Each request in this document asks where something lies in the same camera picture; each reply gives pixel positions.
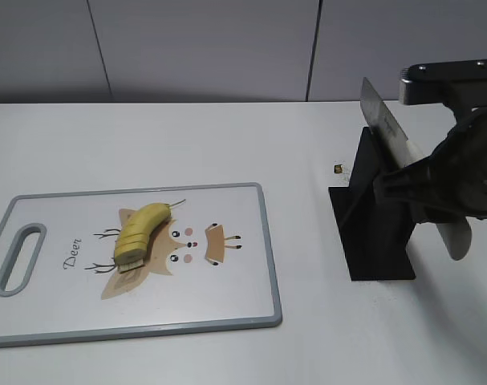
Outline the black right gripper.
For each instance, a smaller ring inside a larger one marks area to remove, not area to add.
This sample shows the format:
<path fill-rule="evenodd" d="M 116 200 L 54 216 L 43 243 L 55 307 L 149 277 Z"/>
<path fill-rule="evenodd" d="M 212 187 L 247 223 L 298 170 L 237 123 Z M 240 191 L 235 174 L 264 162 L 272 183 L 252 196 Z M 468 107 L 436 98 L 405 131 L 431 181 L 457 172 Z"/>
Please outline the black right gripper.
<path fill-rule="evenodd" d="M 382 170 L 373 182 L 378 201 L 436 205 L 427 221 L 487 219 L 487 107 L 480 107 L 448 132 L 444 141 L 404 168 Z"/>

